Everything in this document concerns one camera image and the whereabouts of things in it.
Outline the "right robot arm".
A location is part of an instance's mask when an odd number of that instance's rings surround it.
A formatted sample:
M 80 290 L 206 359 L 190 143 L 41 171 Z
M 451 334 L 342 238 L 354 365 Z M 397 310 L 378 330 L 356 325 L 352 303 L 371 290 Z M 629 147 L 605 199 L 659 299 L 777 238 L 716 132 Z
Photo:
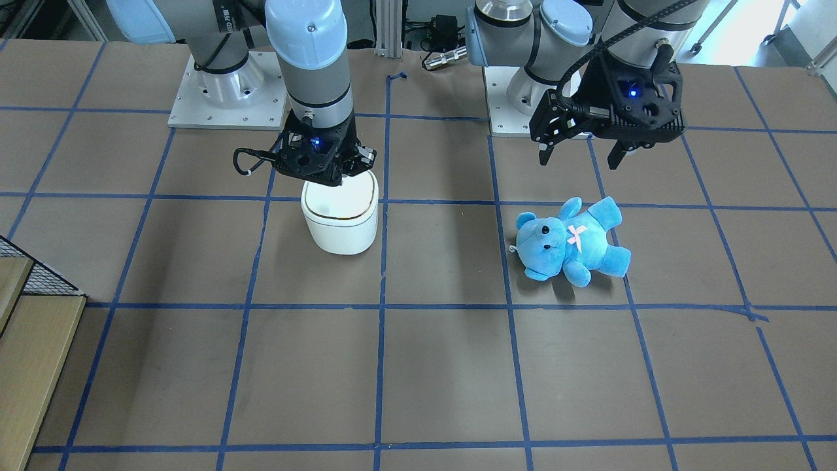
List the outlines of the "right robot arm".
M 290 178 L 335 187 L 373 169 L 376 151 L 356 134 L 347 21 L 339 1 L 109 1 L 122 35 L 135 44 L 186 41 L 194 71 L 234 79 L 236 99 L 254 98 L 264 76 L 251 63 L 246 29 L 263 27 L 291 100 L 267 150 L 239 147 Z

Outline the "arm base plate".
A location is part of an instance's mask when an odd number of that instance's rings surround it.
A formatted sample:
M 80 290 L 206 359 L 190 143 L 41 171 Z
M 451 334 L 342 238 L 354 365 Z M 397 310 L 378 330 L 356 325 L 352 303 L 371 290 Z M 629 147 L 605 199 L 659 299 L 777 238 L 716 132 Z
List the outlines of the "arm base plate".
M 167 124 L 171 128 L 280 131 L 287 92 L 276 54 L 250 52 L 238 71 L 195 71 L 190 57 Z
M 532 114 L 549 84 L 532 80 L 521 67 L 485 67 L 483 75 L 491 134 L 529 138 Z

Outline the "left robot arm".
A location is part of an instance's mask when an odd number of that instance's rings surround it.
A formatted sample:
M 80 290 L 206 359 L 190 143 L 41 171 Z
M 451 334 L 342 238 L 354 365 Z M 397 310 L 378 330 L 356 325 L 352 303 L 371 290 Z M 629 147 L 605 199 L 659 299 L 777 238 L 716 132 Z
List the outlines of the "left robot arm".
M 529 134 L 546 165 L 583 132 L 613 141 L 616 169 L 641 148 L 687 131 L 675 61 L 705 1 L 475 1 L 467 12 L 472 65 L 517 67 L 542 84 L 528 100 Z

